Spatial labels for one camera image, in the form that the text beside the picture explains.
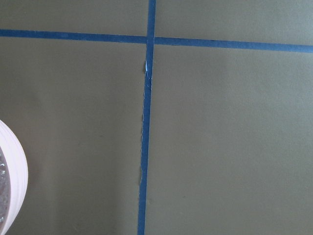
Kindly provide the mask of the clear ice cubes pile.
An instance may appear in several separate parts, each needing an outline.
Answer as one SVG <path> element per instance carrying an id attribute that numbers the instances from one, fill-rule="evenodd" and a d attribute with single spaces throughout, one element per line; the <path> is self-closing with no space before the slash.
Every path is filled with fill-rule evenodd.
<path id="1" fill-rule="evenodd" d="M 0 226 L 2 227 L 9 207 L 10 183 L 6 160 L 0 150 Z"/>

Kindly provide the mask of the pink bowl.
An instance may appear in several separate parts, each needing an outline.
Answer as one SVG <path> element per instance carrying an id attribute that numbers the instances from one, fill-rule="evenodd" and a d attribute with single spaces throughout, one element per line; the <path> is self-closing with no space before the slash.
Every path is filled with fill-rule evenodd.
<path id="1" fill-rule="evenodd" d="M 8 206 L 0 233 L 6 234 L 17 217 L 27 190 L 27 160 L 16 135 L 3 122 L 0 122 L 0 152 L 5 160 L 8 173 Z"/>

